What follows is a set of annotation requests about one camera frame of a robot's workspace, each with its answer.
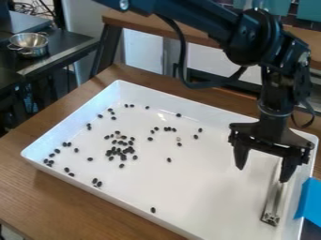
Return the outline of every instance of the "black robotic arm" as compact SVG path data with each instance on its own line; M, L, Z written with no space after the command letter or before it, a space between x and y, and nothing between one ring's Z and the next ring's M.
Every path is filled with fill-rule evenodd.
M283 158L280 175L283 183L298 165L308 163L313 143L291 131L287 119L299 103L313 113L306 100L312 89L310 49L305 42L283 31L282 24L271 14L248 9L237 15L212 0L95 1L120 11L132 10L146 16L157 14L170 24L181 41L178 74L189 88L221 86L238 80L247 67L259 65L262 68L260 119L257 123L230 125L229 142L234 146L236 165L243 169L251 149L279 156ZM186 42L174 20L208 33L240 69L230 78L216 76L209 82L185 80Z

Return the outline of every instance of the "black cable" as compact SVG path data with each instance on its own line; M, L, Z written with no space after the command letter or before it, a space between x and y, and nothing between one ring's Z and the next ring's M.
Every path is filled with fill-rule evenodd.
M179 59L178 59L178 64L177 64L177 69L178 69L178 77L179 80L182 81L182 83L192 89L200 89L200 88L208 88L208 87L219 87L223 86L227 83L231 83L234 81L237 81L240 76L246 71L246 67L240 67L237 72L235 72L231 77L226 78L222 76L216 75L216 80L215 81L207 81L207 82L189 82L185 79L184 77L184 65L185 65L185 58L186 58L186 40L184 37L184 34L180 30L179 26L176 24L175 21L166 18L164 16L161 16L157 14L159 18L161 18L164 22L169 24L174 31L177 33L178 39L180 40L180 54L179 54Z
M55 14L48 8L48 6L42 1L42 0L38 0L44 8L46 8L46 10L53 16L53 18L55 19Z

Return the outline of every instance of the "metal bowl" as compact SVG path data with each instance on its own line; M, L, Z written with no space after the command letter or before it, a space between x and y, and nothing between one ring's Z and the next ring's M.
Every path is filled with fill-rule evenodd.
M17 51L25 58L40 57L48 52L48 39L46 33L21 33L9 39L10 50Z

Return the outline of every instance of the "blue block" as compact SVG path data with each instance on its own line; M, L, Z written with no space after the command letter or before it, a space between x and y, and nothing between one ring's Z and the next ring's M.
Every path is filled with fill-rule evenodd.
M300 0L298 2L299 19L321 22L321 1L320 0Z
M309 178L303 185L294 218L305 217L321 228L321 181Z

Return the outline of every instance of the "table leg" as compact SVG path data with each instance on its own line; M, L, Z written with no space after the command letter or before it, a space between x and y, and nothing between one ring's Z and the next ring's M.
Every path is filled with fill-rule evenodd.
M114 62L122 30L122 27L119 26L104 25L99 47L90 72L90 78L94 77Z

